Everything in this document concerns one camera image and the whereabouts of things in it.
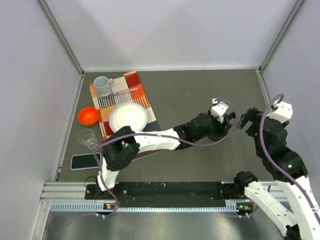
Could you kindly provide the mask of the phone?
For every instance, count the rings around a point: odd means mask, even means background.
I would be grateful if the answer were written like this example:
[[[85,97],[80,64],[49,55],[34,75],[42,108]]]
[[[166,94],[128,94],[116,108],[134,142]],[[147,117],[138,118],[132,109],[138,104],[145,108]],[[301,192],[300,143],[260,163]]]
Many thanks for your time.
[[[94,153],[76,154],[71,157],[70,169],[72,171],[97,169],[99,165]]]

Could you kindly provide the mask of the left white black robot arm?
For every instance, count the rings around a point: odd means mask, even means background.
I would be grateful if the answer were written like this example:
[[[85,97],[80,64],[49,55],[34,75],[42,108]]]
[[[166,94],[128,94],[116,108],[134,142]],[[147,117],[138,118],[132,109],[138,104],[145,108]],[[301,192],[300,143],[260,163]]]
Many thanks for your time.
[[[197,146],[198,141],[205,137],[212,140],[212,145],[218,144],[234,129],[230,121],[237,117],[235,112],[223,115],[200,113],[190,122],[164,131],[135,132],[130,126],[122,127],[100,146],[103,158],[97,176],[97,194],[109,198],[119,171],[137,155],[161,150],[185,150]]]

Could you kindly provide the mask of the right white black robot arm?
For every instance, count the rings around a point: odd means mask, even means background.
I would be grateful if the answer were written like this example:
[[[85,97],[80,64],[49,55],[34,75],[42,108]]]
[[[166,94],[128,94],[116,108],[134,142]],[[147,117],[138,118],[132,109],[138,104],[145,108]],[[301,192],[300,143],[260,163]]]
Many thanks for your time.
[[[251,199],[275,224],[285,240],[318,240],[320,238],[319,205],[313,195],[307,168],[296,152],[287,147],[292,109],[264,114],[255,107],[241,116],[237,128],[253,137],[256,155],[284,193],[290,208],[273,197],[250,171],[234,178],[233,192],[239,198]]]

